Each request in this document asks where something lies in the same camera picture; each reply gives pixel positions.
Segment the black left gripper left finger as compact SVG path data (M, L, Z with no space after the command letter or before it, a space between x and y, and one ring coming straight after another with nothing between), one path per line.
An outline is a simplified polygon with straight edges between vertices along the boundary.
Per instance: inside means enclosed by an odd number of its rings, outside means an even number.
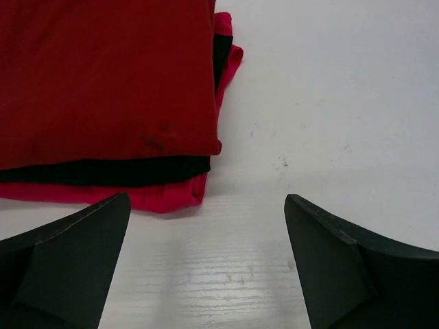
M2 328L98 328L126 235L120 193L1 241Z

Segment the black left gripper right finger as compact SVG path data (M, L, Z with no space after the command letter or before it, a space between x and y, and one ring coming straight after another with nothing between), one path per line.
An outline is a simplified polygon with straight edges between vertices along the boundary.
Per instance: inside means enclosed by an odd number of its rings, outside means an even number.
M285 221L312 328L437 328L438 253L341 219L299 195Z

